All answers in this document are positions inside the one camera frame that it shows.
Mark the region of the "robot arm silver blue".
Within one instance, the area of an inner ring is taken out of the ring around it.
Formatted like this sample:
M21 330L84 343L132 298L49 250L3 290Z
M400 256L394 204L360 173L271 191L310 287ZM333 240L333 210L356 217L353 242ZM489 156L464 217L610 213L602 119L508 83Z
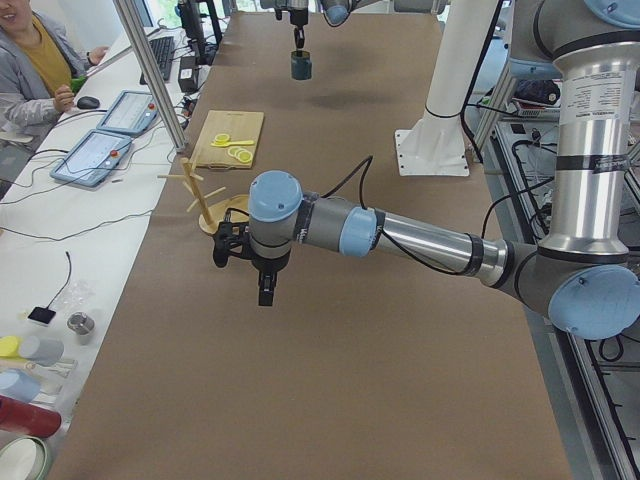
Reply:
M639 66L635 1L519 1L510 60L562 81L549 232L537 245L489 241L304 191L283 171L251 184L245 230L259 301L273 301L292 242L362 257L380 248L448 275L478 278L584 339L639 316L639 282L618 239L627 135Z
M331 27L342 25L350 14L371 1L358 0L321 0L320 10ZM277 20L281 20L284 12L289 13L289 21L294 26L295 53L302 52L305 44L304 27L309 22L309 2L307 0L273 0L261 1L263 9L273 9Z

